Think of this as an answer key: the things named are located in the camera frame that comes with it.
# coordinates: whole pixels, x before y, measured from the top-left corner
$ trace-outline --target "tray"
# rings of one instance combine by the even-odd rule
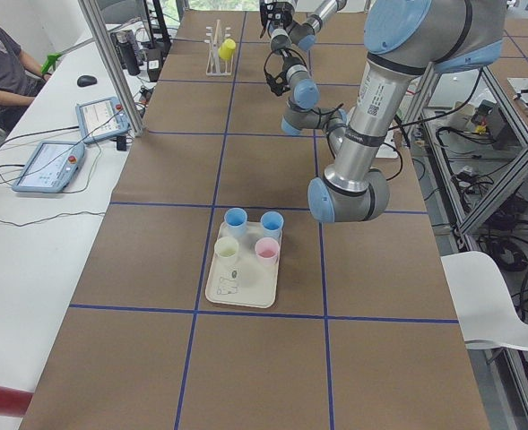
[[[222,222],[218,238],[230,236],[226,223]],[[267,308],[275,301],[275,289],[280,267],[262,265],[255,256],[255,242],[264,237],[259,222],[247,223],[246,234],[238,239],[238,260],[233,266],[225,266],[212,254],[210,274],[206,282],[206,298],[213,303]]]

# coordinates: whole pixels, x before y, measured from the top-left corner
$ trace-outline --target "device screen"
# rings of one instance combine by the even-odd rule
[[[110,100],[102,100],[97,103],[82,106],[81,112],[84,123],[86,124],[86,130],[92,137],[115,132],[120,129],[120,123],[114,117],[116,111],[112,103],[110,103]]]
[[[20,186],[51,188],[58,180],[58,174],[64,168],[74,145],[44,143],[37,156],[29,164]]]

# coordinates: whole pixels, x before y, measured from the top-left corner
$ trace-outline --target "blue and white device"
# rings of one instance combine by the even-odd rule
[[[83,160],[82,142],[43,141],[30,156],[12,189],[18,193],[60,193]]]
[[[84,143],[105,141],[130,129],[117,97],[76,105],[76,116]]]

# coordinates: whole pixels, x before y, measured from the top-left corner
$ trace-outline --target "green object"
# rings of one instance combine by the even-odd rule
[[[56,69],[56,61],[58,61],[58,58],[62,56],[62,52],[56,52],[55,54],[48,54],[47,55],[47,61],[42,65],[42,68],[40,69],[40,72],[42,75],[45,73],[48,73],[48,71],[52,68],[52,70]]]

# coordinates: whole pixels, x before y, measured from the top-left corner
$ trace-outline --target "black container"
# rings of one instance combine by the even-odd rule
[[[132,76],[140,74],[140,67],[138,66],[138,60],[136,59],[134,48],[123,31],[117,33],[117,44],[128,74]]]

